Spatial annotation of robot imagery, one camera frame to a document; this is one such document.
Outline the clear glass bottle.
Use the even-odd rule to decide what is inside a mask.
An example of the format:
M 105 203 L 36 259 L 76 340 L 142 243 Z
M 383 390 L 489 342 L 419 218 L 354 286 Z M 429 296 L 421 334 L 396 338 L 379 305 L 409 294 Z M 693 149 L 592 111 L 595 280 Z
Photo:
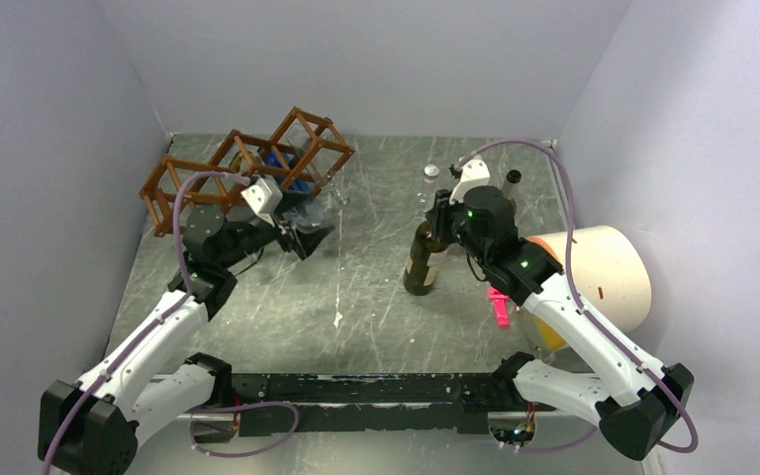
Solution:
M 295 166 L 310 151 L 312 139 L 299 122 L 294 122 L 291 125 L 284 139 L 294 149 L 289 164 Z M 313 182 L 296 180 L 294 188 L 301 189 L 302 191 L 315 191 L 318 189 L 319 197 L 324 199 L 326 207 L 341 209 L 348 205 L 349 198 L 341 190 L 341 187 L 336 184 L 334 179 L 336 171 L 332 171 L 339 157 L 340 153 L 334 149 L 320 148 L 303 170 L 304 173 L 309 174 L 313 178 Z

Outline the dark green wine bottle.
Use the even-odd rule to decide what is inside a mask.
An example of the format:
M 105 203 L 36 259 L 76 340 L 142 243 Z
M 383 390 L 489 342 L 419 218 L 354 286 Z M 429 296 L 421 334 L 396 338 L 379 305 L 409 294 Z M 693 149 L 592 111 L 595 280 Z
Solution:
M 403 285 L 409 294 L 423 296 L 433 289 L 448 249 L 447 243 L 432 235 L 428 221 L 416 227 L 403 275 Z

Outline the blue square Blue Dash bottle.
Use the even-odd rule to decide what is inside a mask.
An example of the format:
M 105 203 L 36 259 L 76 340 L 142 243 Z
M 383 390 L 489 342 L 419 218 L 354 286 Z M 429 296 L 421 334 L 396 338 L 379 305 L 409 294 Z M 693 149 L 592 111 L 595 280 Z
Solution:
M 256 153 L 259 157 L 261 166 L 256 170 L 255 174 L 272 179 L 279 187 L 283 186 L 283 182 L 286 180 L 287 175 L 294 168 L 297 168 L 303 159 L 302 152 L 291 153 L 281 150 L 283 161 L 278 158 L 277 154 L 272 149 L 267 153 L 264 153 L 264 149 L 259 147 L 256 150 Z M 316 188 L 317 175 L 318 171 L 313 162 L 310 161 L 300 170 L 288 189 L 302 193 L 312 193 Z

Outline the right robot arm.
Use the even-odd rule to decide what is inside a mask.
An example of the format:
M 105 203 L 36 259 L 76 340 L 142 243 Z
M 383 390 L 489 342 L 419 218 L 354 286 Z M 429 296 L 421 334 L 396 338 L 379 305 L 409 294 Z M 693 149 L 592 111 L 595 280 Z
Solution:
M 666 365 L 612 324 L 541 245 L 520 237 L 510 201 L 494 186 L 475 186 L 461 200 L 440 189 L 426 213 L 435 238 L 457 243 L 489 283 L 552 327 L 591 368 L 577 374 L 526 353 L 500 367 L 497 402 L 519 409 L 541 403 L 596 428 L 620 454 L 641 461 L 656 446 L 691 453 L 699 433 L 686 409 L 694 376 Z

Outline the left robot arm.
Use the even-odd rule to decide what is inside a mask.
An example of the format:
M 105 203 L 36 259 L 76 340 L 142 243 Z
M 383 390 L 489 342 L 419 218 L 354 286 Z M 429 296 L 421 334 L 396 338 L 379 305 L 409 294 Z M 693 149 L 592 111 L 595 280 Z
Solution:
M 153 378 L 226 304 L 238 283 L 234 265 L 273 242 L 305 259 L 332 230 L 325 206 L 305 196 L 267 205 L 246 221 L 229 220 L 217 206 L 191 212 L 177 239 L 179 271 L 154 309 L 95 367 L 43 393 L 43 473 L 123 474 L 138 450 L 177 417 L 232 405 L 232 368 L 217 357 L 196 353 L 167 378 Z

